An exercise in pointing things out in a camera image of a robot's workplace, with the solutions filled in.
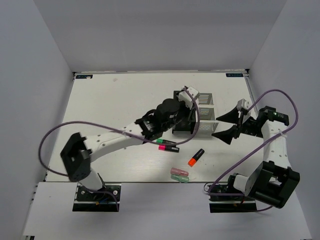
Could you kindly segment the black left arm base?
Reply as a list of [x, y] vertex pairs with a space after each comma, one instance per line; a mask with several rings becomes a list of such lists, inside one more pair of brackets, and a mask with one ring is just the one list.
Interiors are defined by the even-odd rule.
[[102, 188], [96, 192], [88, 191], [81, 183], [77, 184], [72, 211], [88, 213], [112, 213], [120, 209], [121, 189], [120, 183], [109, 184], [97, 174]]

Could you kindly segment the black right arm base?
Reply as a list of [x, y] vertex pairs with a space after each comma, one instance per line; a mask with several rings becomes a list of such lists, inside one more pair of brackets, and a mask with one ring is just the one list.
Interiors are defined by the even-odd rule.
[[257, 204], [252, 198], [245, 197], [241, 191], [233, 187], [235, 175], [230, 175], [227, 182], [217, 183], [210, 191], [210, 213], [250, 213], [256, 212]]

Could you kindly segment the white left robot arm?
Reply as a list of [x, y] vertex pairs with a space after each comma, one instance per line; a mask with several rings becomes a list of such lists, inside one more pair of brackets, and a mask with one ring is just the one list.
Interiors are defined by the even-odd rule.
[[87, 188], [94, 199], [103, 198], [106, 187], [91, 163], [120, 149], [159, 139], [164, 132], [191, 118], [199, 94], [195, 88], [186, 87], [121, 130], [112, 129], [93, 136], [82, 136], [79, 132], [72, 134], [60, 152], [67, 177]]

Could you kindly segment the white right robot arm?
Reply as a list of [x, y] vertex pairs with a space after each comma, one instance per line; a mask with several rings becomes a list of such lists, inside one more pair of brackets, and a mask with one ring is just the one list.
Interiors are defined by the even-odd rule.
[[292, 169], [288, 158], [285, 135], [288, 115], [265, 106], [258, 111], [257, 118], [253, 118], [248, 110], [235, 107], [217, 120], [232, 124], [230, 129], [212, 134], [228, 145], [240, 134], [262, 138], [263, 160], [251, 175], [234, 173], [229, 176], [226, 187], [221, 190], [210, 187], [209, 191], [215, 196], [228, 196], [233, 200], [244, 196], [283, 208], [300, 182], [300, 174]]

